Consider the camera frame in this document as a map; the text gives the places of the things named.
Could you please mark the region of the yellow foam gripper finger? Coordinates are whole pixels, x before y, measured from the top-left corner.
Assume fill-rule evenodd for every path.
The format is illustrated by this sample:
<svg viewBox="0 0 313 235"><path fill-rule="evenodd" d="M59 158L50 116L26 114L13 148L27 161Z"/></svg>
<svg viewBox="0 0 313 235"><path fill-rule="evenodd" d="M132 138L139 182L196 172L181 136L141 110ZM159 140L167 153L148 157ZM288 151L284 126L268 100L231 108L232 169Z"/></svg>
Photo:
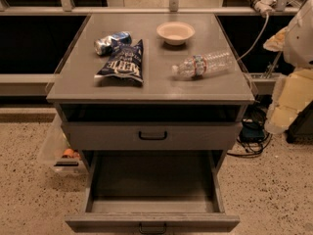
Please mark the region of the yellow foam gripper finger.
<svg viewBox="0 0 313 235"><path fill-rule="evenodd" d="M281 52L284 49L287 27L283 27L276 34L272 35L263 44L263 48L272 52Z"/></svg>
<svg viewBox="0 0 313 235"><path fill-rule="evenodd" d="M288 76L280 77L274 86L265 130L271 134L283 133L312 101L313 70L295 69Z"/></svg>

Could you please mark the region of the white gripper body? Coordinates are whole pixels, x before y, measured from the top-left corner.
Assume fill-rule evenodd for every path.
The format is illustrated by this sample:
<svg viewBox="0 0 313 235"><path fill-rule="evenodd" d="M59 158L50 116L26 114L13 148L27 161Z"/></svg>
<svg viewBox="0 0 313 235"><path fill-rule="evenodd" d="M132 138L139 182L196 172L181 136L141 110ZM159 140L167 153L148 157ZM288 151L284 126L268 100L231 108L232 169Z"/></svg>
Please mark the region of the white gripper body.
<svg viewBox="0 0 313 235"><path fill-rule="evenodd" d="M294 67L313 68L313 0L307 0L290 21L283 54Z"/></svg>

